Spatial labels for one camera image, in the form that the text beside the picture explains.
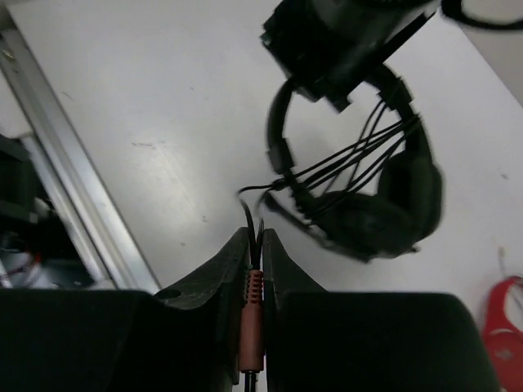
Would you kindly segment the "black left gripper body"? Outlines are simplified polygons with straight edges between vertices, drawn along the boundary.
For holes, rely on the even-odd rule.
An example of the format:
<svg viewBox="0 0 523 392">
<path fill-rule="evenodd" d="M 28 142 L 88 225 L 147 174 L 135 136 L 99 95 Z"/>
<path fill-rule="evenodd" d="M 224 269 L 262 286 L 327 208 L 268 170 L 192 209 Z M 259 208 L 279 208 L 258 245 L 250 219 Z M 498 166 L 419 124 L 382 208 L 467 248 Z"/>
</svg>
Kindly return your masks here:
<svg viewBox="0 0 523 392">
<path fill-rule="evenodd" d="M 435 14 L 435 1 L 282 1 L 261 41 L 300 94 L 338 112 Z"/>
</svg>

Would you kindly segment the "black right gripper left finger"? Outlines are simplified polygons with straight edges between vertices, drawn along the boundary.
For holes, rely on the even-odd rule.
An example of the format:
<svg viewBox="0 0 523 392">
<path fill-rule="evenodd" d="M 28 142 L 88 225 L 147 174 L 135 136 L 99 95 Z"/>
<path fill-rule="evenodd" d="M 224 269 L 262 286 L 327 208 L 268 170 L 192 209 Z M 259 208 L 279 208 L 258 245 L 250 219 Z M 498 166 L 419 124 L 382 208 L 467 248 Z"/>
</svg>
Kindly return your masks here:
<svg viewBox="0 0 523 392">
<path fill-rule="evenodd" d="M 4 289 L 4 391 L 229 391 L 248 231 L 156 294 Z"/>
</svg>

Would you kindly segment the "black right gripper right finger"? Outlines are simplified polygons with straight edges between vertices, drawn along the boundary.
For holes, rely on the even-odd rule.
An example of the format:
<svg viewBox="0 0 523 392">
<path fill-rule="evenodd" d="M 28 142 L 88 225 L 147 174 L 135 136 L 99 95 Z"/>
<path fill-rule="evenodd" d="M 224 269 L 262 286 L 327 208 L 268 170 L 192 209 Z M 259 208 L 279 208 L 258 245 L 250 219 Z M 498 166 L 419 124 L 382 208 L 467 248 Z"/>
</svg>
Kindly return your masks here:
<svg viewBox="0 0 523 392">
<path fill-rule="evenodd" d="M 330 292 L 267 229 L 270 391 L 498 391 L 466 306 L 437 292 Z"/>
</svg>

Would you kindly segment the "black headset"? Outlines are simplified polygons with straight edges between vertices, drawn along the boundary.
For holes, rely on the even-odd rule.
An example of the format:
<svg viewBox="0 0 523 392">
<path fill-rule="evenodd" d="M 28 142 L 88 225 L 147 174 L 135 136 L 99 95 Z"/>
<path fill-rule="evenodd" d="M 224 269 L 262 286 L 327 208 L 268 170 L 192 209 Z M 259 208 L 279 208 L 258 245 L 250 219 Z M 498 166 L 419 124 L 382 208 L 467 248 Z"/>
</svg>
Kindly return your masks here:
<svg viewBox="0 0 523 392">
<path fill-rule="evenodd" d="M 377 89 L 381 104 L 396 112 L 399 121 L 378 138 L 361 138 L 350 146 L 346 159 L 336 154 L 334 163 L 304 181 L 293 172 L 293 156 L 284 137 L 285 118 L 296 87 L 291 79 L 283 84 L 270 106 L 266 125 L 267 155 L 280 177 L 270 190 L 290 189 L 303 218 L 286 210 L 270 192 L 262 197 L 270 211 L 321 247 L 364 263 L 414 252 L 416 243 L 437 229 L 444 199 L 443 176 L 433 159 L 422 120 L 413 111 L 406 83 L 386 65 L 375 69 L 365 81 Z M 400 139 L 368 168 L 379 172 L 375 194 L 361 193 L 363 184 L 355 177 L 343 190 L 312 194 L 313 184 L 356 166 L 395 134 Z"/>
</svg>

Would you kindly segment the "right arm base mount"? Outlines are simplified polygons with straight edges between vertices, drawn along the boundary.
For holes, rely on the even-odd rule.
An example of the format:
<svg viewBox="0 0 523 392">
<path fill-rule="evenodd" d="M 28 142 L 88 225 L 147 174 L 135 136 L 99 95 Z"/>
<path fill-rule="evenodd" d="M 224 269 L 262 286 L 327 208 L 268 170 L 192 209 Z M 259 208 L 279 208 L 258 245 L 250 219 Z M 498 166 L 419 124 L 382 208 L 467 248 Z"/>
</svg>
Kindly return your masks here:
<svg viewBox="0 0 523 392">
<path fill-rule="evenodd" d="M 27 149 L 1 138 L 1 288 L 76 289 L 95 284 Z"/>
</svg>

